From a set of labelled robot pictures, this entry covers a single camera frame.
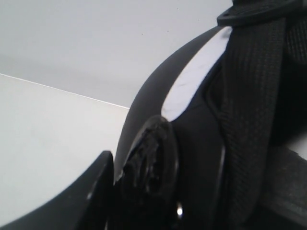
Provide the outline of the black helmet with visor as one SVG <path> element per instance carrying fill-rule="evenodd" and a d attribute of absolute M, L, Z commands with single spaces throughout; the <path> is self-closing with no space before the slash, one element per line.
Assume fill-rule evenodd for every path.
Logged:
<path fill-rule="evenodd" d="M 235 0 L 166 59 L 103 151 L 5 230 L 304 230 L 307 3 Z"/>

